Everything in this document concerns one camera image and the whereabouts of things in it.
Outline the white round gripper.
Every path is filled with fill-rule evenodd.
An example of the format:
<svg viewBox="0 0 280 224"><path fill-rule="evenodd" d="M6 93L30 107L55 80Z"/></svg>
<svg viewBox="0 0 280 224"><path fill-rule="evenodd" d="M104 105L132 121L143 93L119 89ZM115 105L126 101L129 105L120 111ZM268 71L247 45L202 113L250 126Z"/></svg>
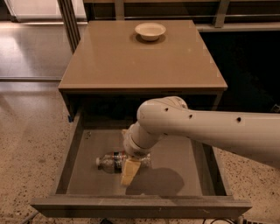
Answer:
<svg viewBox="0 0 280 224"><path fill-rule="evenodd" d="M122 136L125 137L127 132L127 129L122 129ZM123 140L123 147L126 153L132 158L127 158L124 162L122 167L121 184L123 186L129 186L141 166L141 162L134 158L145 158L151 152L151 150L140 148L133 142L131 138L125 138Z"/></svg>

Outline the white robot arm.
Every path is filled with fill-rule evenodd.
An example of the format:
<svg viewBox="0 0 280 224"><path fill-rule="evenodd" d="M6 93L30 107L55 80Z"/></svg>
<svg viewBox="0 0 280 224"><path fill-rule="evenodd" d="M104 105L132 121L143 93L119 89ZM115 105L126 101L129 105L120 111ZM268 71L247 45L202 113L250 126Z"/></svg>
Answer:
<svg viewBox="0 0 280 224"><path fill-rule="evenodd" d="M128 155L121 184L128 186L140 159L167 136L182 136L275 168L280 167L280 115L191 110L177 96L150 99L136 112L136 122L122 132Z"/></svg>

